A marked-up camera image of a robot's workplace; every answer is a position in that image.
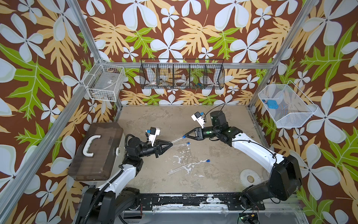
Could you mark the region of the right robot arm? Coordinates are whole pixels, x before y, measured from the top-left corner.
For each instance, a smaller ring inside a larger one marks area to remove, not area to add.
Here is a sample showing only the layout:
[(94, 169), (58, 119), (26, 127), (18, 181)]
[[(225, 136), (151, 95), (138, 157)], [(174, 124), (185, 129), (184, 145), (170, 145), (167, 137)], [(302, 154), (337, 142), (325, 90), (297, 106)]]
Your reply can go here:
[(300, 189), (302, 175), (298, 160), (289, 155), (283, 156), (257, 143), (237, 127), (231, 127), (223, 111), (210, 113), (212, 125), (205, 127), (204, 113), (196, 112), (191, 118), (199, 123), (199, 127), (185, 134), (186, 138), (202, 141), (217, 138), (219, 141), (240, 150), (258, 162), (268, 173), (269, 179), (260, 184), (248, 186), (240, 196), (240, 204), (244, 209), (255, 207), (265, 199), (277, 198), (286, 201)]

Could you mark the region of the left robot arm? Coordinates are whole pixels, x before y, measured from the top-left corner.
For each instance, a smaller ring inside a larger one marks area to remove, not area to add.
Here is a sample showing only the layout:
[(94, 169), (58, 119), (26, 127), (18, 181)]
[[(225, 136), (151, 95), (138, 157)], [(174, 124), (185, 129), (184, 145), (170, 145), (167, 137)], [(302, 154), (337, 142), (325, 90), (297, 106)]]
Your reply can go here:
[(171, 141), (149, 140), (128, 134), (125, 137), (125, 157), (119, 171), (104, 184), (89, 188), (80, 205), (75, 224), (113, 224), (126, 209), (139, 206), (138, 189), (127, 184), (134, 179), (143, 166), (143, 157), (155, 155), (157, 158), (173, 146)]

